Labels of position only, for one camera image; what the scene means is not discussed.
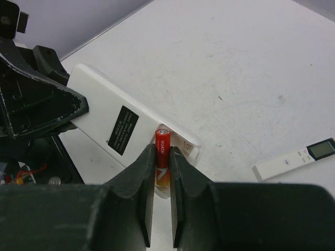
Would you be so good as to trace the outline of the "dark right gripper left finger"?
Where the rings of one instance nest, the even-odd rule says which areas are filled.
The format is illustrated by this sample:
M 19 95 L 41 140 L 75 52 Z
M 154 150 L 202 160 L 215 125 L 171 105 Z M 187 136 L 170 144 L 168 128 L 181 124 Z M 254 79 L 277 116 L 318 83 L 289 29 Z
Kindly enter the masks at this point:
M 2 185 L 1 250 L 146 250 L 155 146 L 102 185 Z

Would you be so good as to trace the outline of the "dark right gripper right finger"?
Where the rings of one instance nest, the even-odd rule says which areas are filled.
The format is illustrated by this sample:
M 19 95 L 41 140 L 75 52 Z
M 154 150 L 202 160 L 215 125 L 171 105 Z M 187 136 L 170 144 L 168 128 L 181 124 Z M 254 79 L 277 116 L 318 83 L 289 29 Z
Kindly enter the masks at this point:
M 309 184 L 214 182 L 170 149 L 178 250 L 334 250 L 334 198 Z

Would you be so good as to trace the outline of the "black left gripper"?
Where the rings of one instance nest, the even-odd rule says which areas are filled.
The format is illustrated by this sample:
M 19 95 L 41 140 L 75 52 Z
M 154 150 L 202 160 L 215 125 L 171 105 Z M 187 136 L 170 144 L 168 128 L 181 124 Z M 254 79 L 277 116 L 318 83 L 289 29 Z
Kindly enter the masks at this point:
M 86 98 L 66 87 L 70 75 L 57 53 L 40 45 L 32 52 L 39 73 L 1 38 L 1 117 L 13 139 L 35 138 L 89 111 Z

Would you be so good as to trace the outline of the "red orange battery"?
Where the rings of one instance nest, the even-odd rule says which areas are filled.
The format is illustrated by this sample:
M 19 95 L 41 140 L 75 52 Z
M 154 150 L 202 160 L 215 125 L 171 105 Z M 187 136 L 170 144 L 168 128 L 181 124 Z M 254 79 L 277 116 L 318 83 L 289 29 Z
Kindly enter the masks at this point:
M 166 191 L 170 184 L 170 143 L 170 131 L 167 129 L 157 129 L 155 131 L 155 184 L 160 191 Z

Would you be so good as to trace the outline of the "white remote with red keypad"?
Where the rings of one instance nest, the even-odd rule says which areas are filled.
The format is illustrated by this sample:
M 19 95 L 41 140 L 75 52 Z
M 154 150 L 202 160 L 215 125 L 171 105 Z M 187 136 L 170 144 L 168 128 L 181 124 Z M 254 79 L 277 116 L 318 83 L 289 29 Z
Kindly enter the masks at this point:
M 170 131 L 171 145 L 177 146 L 189 163 L 195 166 L 199 162 L 203 143 L 196 134 L 130 96 L 93 66 L 77 64 L 68 87 L 83 95 L 89 107 L 88 113 L 72 123 L 108 153 L 118 169 L 127 168 L 154 143 L 158 129 Z

